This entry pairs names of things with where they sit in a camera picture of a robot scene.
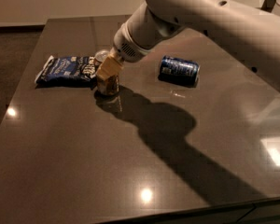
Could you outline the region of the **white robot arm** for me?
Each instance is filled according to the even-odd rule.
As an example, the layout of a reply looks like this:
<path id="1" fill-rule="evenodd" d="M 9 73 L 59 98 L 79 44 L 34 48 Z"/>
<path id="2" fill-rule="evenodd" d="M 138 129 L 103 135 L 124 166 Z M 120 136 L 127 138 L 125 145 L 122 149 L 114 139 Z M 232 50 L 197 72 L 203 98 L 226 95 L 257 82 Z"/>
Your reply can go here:
<path id="1" fill-rule="evenodd" d="M 280 15 L 232 0 L 145 0 L 116 32 L 97 76 L 114 76 L 186 28 L 206 33 L 280 92 Z"/>

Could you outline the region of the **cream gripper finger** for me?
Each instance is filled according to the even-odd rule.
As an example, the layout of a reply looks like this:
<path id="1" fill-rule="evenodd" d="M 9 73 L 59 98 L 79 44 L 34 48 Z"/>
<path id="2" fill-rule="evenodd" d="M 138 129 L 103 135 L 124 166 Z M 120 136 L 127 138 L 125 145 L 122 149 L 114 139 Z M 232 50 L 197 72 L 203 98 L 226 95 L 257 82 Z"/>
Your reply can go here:
<path id="1" fill-rule="evenodd" d="M 101 80 L 107 80 L 117 75 L 123 69 L 123 59 L 115 54 L 109 54 L 98 67 L 96 76 Z"/>

